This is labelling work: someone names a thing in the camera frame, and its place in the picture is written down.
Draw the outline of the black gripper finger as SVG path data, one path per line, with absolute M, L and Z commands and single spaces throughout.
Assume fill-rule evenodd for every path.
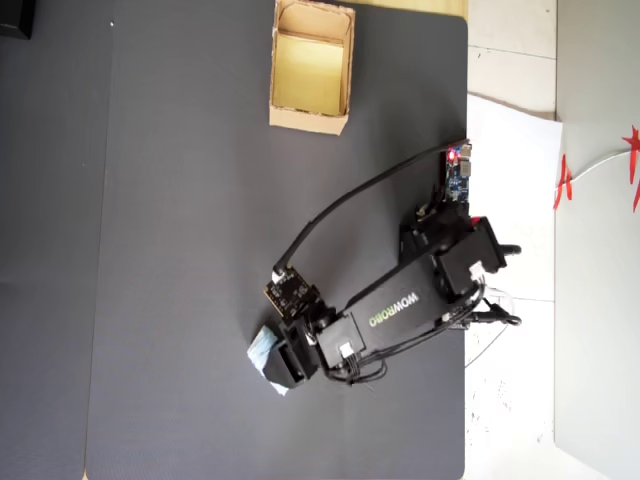
M 292 322 L 281 320 L 278 323 L 278 338 L 279 345 L 304 346 L 304 322 L 300 320 L 294 320 Z
M 278 393 L 287 393 L 303 382 L 303 371 L 286 343 L 277 344 L 269 351 L 262 372 Z

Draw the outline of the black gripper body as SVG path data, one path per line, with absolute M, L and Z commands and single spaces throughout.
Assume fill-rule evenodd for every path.
M 324 368 L 326 365 L 319 346 L 319 335 L 334 322 L 335 314 L 336 310 L 333 307 L 311 305 L 294 319 L 304 322 L 305 345 L 290 346 L 303 371 L 302 383 L 309 380 L 319 368 Z

